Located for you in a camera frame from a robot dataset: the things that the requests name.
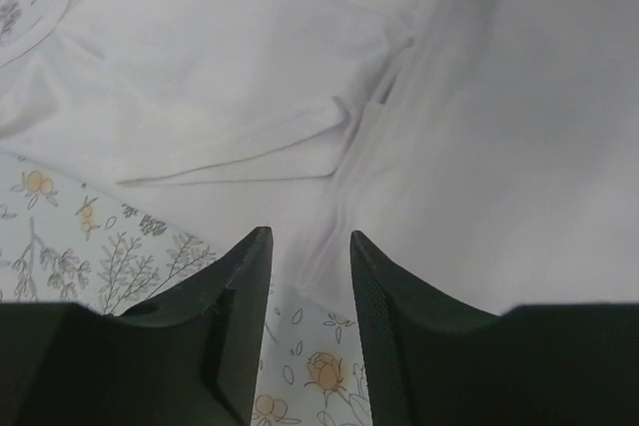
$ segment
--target leaf print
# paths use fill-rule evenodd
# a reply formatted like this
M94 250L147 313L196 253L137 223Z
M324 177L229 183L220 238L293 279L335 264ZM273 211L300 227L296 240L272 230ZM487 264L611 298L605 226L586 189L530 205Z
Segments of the leaf print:
M39 197L37 195L34 195L33 198L29 201L29 204L27 205L27 210L32 209L38 202L38 199Z
M1 259L1 258L2 258L2 248L0 248L0 268L11 266L11 261L7 261L6 259Z
M122 208L124 209L124 211L122 212L122 214L124 215L124 218L137 216L138 214L138 211L136 209L134 209L133 207L129 207L128 205L122 205Z
M194 249L195 246L199 246L203 243L200 239L192 235L176 234L173 237L173 241L178 250L167 249L167 253L172 260L166 265L169 269L169 275L144 299L154 296L174 277L190 276L216 260L216 254L213 253L208 246L202 250Z
M372 415L370 414L370 403L356 394L348 396L348 403L355 418L361 426L372 426Z
M10 34L13 31L16 23L22 16L20 6L15 0L6 0L2 6L0 6L0 23L2 23L2 29L0 29L0 40L6 34Z
M159 236L167 230L167 224L163 221L153 218L152 216L145 214L140 221L140 231L143 235L152 234L153 236Z
M302 321L302 318L304 318L304 311L300 308L296 314L293 315L293 319L291 320L291 324L300 324L300 322Z
M121 284L128 284L127 289L122 293L111 312L115 311L122 301L137 301L140 296L146 294L160 281L158 268L153 268L153 256L136 260L135 266L128 271L129 278L120 278Z
M0 205L0 219L13 219L17 215L15 213L9 213L6 205Z
M318 413L318 421L321 426L336 426L334 420L325 411Z
M293 369L290 366L286 365L284 368L282 368L282 375L286 383L293 385L293 383L296 382L296 376L294 375Z
M104 223L104 229L113 228L113 225L116 224L117 220L118 220L117 218L115 218L114 216L111 216L109 219L107 219L106 223Z
M113 247L109 249L103 245L102 250L106 258L102 259L103 274L101 278L107 281L107 288L103 291L103 313L111 313L119 302L120 285L122 275L130 274L131 262L137 258L134 251L142 245L140 238L131 237L126 240L126 232L119 233L115 237L109 237L109 243Z

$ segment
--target black textured surface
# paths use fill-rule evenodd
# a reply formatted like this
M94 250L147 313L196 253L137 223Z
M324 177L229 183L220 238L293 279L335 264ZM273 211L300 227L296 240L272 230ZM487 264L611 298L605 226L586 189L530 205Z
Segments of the black textured surface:
M408 273L360 232L351 261L375 426L639 424L639 305L497 317Z
M0 425L250 423L273 237L120 317L77 304L0 304Z

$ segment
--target floral tablecloth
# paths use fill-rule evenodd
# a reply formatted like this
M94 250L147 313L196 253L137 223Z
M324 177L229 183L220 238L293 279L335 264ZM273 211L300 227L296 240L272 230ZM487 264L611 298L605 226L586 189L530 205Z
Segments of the floral tablecloth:
M0 153L3 301L78 301L117 314L216 257L215 245L135 206ZM253 425L370 426L367 398L356 323L274 278Z

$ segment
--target white t-shirt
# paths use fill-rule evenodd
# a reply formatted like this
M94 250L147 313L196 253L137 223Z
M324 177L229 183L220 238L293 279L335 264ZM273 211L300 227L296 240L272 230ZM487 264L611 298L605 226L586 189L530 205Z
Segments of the white t-shirt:
M7 145L63 169L98 162L116 182L242 162L352 121L406 39L355 0L85 0L53 35L0 104L42 120L5 126ZM56 149L68 154L46 158Z

